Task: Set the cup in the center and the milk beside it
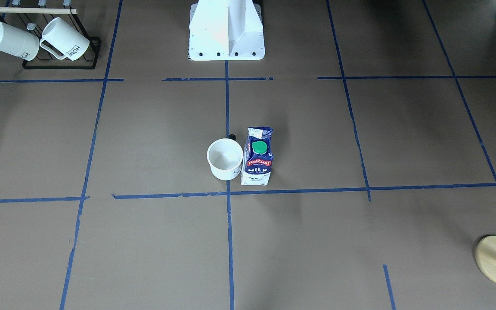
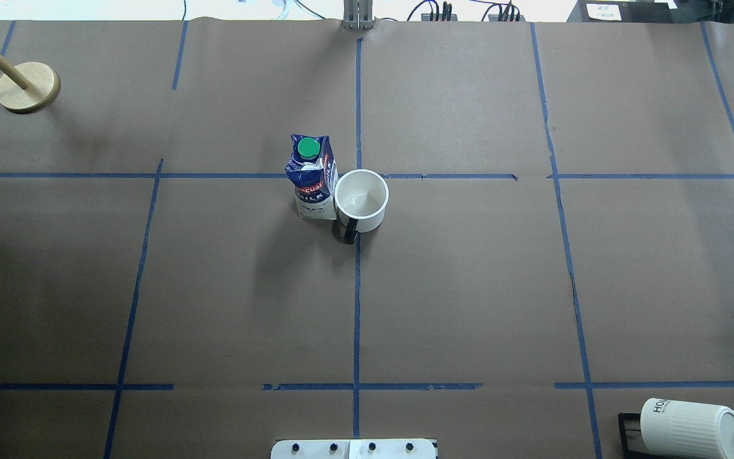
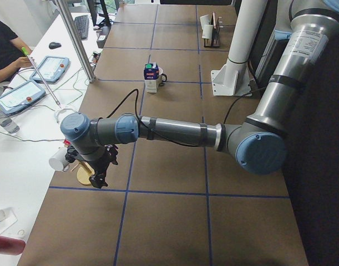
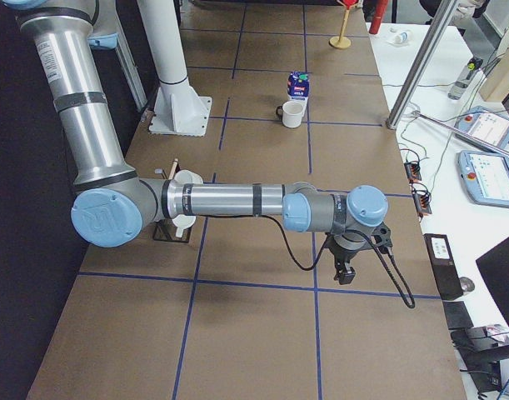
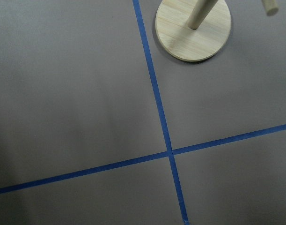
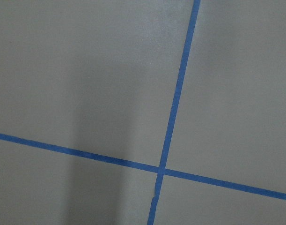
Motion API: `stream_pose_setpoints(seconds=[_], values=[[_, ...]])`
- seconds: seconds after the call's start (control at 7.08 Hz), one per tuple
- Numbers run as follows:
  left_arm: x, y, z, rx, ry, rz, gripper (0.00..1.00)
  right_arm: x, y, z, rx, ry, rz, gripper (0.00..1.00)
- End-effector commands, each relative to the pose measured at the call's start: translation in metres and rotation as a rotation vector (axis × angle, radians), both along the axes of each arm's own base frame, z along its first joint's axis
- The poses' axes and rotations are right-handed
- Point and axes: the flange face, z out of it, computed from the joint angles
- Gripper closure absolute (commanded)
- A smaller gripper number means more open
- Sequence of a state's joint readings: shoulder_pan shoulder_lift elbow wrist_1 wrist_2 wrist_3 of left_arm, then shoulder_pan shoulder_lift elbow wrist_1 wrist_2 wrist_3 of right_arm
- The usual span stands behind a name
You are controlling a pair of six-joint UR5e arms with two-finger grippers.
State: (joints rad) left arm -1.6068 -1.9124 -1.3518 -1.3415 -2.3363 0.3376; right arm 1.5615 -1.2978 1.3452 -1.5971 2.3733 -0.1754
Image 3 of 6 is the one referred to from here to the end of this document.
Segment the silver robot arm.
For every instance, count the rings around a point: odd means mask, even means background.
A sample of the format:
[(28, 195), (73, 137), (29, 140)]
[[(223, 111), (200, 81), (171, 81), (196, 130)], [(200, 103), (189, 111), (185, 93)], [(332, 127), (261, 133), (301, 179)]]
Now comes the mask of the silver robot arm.
[(262, 91), (242, 75), (268, 1), (122, 6), (81, 112), (61, 131), (92, 187), (287, 195), (287, 121), (328, 41), (339, 1), (276, 1), (291, 34)]

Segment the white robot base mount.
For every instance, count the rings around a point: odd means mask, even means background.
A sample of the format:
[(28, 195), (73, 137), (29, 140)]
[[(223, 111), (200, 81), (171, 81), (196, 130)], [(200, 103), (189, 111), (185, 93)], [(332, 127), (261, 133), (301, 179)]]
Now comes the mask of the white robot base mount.
[(241, 1), (226, 64), (211, 71), (213, 95), (242, 96), (251, 90), (247, 62), (266, 6), (267, 0)]

